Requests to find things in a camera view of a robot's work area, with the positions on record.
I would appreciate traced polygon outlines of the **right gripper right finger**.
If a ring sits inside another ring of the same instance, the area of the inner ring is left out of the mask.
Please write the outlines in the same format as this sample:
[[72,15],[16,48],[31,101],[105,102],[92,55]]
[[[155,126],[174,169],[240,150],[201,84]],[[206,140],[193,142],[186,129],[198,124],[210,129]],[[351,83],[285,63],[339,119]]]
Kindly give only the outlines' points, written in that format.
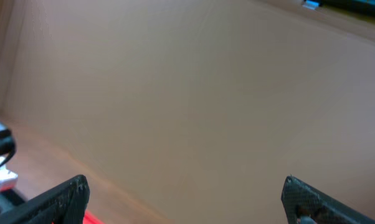
[[281,201],[288,224],[375,224],[375,220],[292,175],[285,179]]

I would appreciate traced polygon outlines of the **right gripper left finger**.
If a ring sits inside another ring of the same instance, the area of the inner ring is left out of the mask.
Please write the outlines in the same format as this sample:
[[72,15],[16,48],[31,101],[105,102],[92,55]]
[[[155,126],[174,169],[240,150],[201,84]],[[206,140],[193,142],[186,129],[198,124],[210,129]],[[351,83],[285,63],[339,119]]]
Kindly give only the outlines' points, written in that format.
[[0,192],[0,224],[82,224],[90,198],[84,175],[26,199],[16,189]]

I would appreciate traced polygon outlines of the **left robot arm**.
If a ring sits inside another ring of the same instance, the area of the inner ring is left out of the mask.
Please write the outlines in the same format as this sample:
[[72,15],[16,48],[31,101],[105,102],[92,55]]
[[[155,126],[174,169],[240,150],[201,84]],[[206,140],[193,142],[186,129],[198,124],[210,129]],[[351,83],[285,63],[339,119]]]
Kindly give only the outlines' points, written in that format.
[[15,154],[12,132],[0,122],[0,215],[26,202],[26,198],[15,189],[18,174],[6,167]]

